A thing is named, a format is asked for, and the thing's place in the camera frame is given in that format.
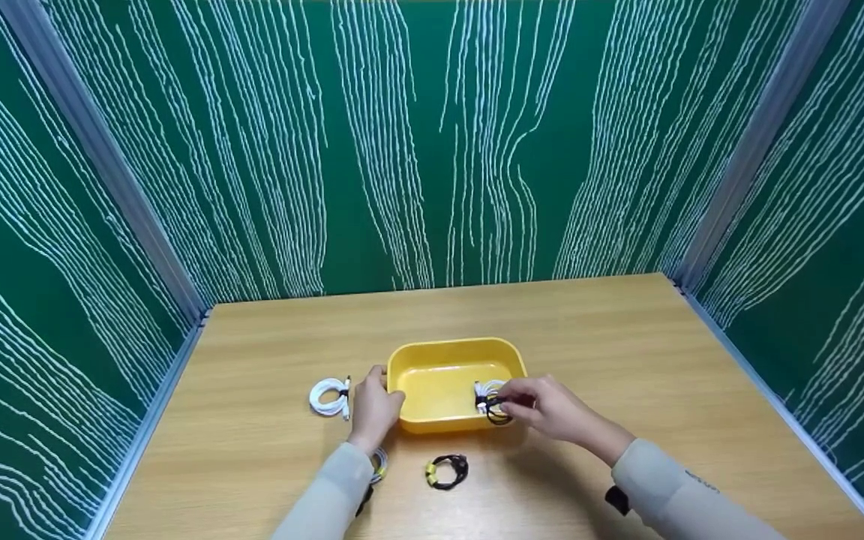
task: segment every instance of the green panel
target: green panel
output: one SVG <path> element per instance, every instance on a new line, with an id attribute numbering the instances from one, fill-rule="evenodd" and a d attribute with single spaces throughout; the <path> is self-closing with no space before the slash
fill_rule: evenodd
<path id="1" fill-rule="evenodd" d="M 864 496 L 864 0 L 851 2 L 699 290 Z"/>
<path id="2" fill-rule="evenodd" d="M 15 47 L 0 33 L 0 539 L 81 538 L 189 325 Z"/>
<path id="3" fill-rule="evenodd" d="M 671 271 L 803 4 L 45 7 L 226 302 Z"/>

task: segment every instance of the white sleeve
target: white sleeve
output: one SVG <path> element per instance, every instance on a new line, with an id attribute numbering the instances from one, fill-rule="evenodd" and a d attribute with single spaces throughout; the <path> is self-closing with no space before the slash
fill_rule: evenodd
<path id="1" fill-rule="evenodd" d="M 666 540 L 783 539 L 647 440 L 628 445 L 613 467 L 613 479 L 642 523 Z"/>
<path id="2" fill-rule="evenodd" d="M 373 471 L 366 454 L 342 443 L 279 523 L 271 540 L 342 540 L 356 518 Z"/>

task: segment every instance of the hand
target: hand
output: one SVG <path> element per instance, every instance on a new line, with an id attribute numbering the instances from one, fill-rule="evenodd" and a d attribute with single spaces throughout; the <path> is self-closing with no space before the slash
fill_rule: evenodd
<path id="1" fill-rule="evenodd" d="M 599 415 L 551 375 L 512 379 L 498 391 L 502 410 L 540 434 L 570 442 L 597 455 L 610 467 L 635 435 Z"/>
<path id="2" fill-rule="evenodd" d="M 405 393 L 388 393 L 385 367 L 375 365 L 352 393 L 352 430 L 349 444 L 372 455 L 381 446 L 385 435 L 395 426 L 405 402 Z"/>

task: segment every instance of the white coiled cable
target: white coiled cable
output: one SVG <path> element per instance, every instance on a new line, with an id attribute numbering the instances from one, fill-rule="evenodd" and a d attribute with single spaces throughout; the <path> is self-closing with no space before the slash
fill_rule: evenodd
<path id="1" fill-rule="evenodd" d="M 320 380 L 309 392 L 309 406 L 322 416 L 335 416 L 341 412 L 343 419 L 349 420 L 349 385 L 352 381 L 350 376 L 346 376 L 346 382 L 332 377 Z M 339 397 L 322 403 L 322 396 L 329 391 L 338 392 Z"/>
<path id="2" fill-rule="evenodd" d="M 373 479 L 369 481 L 369 483 L 381 482 L 382 479 L 385 478 L 385 470 L 389 465 L 389 455 L 386 454 L 385 450 L 382 447 L 375 448 L 375 454 L 373 454 L 375 472 L 373 472 Z"/>
<path id="3" fill-rule="evenodd" d="M 502 386 L 505 385 L 505 380 L 492 379 L 490 382 L 476 382 L 473 384 L 472 389 L 475 391 L 476 404 L 475 408 L 479 411 L 479 414 L 486 413 L 486 406 L 484 403 L 480 403 L 478 398 L 485 399 L 489 394 L 493 394 L 494 392 L 498 392 Z"/>

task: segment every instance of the wooden table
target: wooden table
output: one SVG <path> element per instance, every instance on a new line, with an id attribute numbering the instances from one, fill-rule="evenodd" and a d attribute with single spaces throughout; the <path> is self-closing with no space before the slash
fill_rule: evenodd
<path id="1" fill-rule="evenodd" d="M 864 538 L 864 518 L 661 274 L 218 305 L 107 538 L 270 536 L 341 417 L 309 410 L 323 377 L 361 379 L 399 345 L 496 335 L 657 442 L 790 539 Z M 608 469 L 524 430 L 387 441 L 388 476 L 349 538 L 655 538 L 602 499 Z M 469 479 L 430 489 L 430 458 Z"/>

